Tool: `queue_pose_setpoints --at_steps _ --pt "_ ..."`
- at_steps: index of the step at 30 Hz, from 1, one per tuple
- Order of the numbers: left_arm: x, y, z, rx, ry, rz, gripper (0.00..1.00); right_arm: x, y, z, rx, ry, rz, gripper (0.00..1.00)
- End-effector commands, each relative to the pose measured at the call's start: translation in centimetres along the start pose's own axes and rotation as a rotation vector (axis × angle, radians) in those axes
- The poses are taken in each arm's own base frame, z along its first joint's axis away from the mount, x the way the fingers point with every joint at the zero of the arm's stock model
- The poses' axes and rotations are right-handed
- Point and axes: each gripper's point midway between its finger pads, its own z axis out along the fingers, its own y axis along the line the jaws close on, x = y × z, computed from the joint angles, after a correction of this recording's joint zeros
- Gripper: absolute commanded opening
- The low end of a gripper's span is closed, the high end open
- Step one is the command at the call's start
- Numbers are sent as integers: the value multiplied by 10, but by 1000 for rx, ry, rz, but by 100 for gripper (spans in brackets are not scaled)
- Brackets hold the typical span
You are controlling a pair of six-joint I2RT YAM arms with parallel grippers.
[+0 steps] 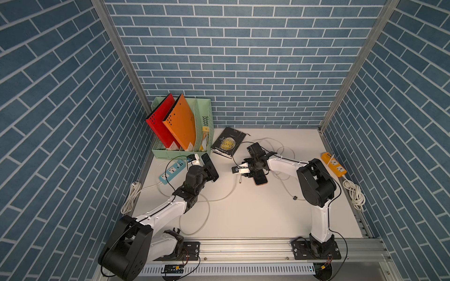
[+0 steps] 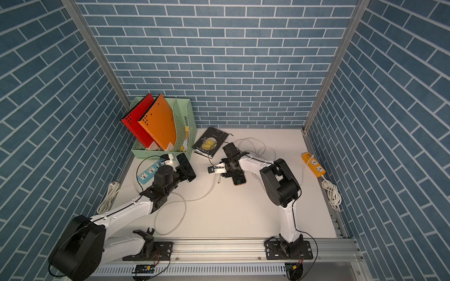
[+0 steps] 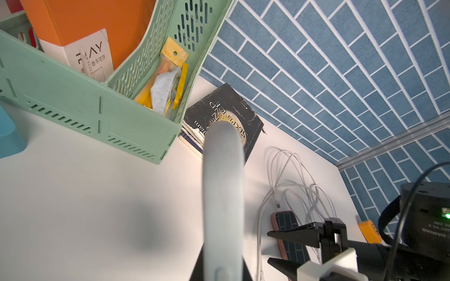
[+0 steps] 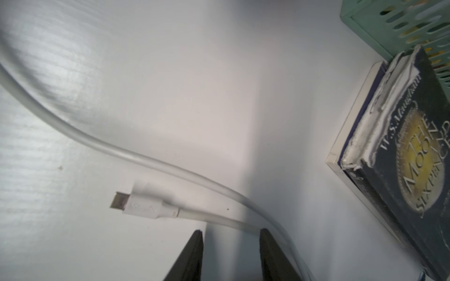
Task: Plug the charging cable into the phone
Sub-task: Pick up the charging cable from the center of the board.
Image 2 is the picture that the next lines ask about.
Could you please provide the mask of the black smartphone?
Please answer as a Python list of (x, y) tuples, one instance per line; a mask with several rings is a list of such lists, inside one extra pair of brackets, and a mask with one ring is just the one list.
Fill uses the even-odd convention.
[(196, 174), (186, 155), (184, 153), (181, 153), (176, 156), (176, 160), (178, 162), (176, 171), (179, 173), (180, 181), (193, 181), (196, 178)]

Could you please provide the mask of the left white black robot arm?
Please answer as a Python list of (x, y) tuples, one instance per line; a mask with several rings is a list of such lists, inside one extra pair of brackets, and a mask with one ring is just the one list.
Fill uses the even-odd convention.
[(87, 279), (99, 266), (133, 256), (141, 259), (160, 258), (154, 245), (154, 231), (137, 229), (125, 237), (113, 237), (120, 229), (159, 210), (182, 181), (196, 177), (190, 165), (161, 166), (152, 185), (136, 199), (107, 214), (79, 215), (69, 222), (49, 255), (49, 268), (73, 281)]

